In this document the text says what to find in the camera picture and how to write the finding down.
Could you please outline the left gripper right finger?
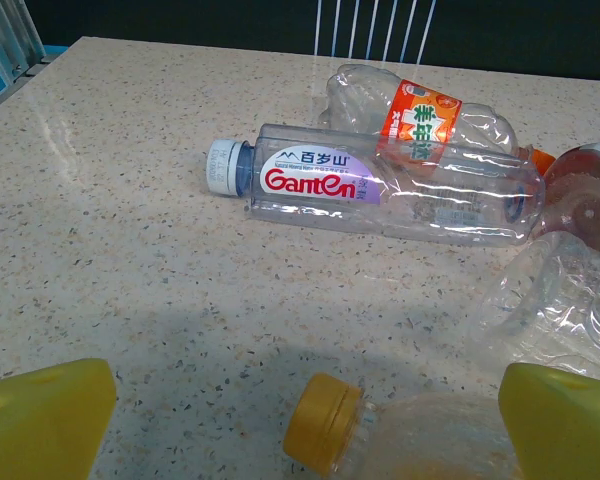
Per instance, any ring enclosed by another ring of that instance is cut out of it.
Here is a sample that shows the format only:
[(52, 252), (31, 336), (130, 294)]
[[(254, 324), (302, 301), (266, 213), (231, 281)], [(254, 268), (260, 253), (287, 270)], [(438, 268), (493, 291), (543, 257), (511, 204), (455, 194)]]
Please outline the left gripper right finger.
[(525, 479), (600, 479), (600, 380), (509, 365), (499, 411)]

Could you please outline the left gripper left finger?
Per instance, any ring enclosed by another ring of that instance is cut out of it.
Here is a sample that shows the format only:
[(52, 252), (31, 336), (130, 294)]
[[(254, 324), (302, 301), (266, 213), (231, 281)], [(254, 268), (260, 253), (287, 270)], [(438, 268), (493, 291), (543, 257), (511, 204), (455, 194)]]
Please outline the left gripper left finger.
[(116, 402), (104, 359), (0, 380), (0, 479), (86, 479)]

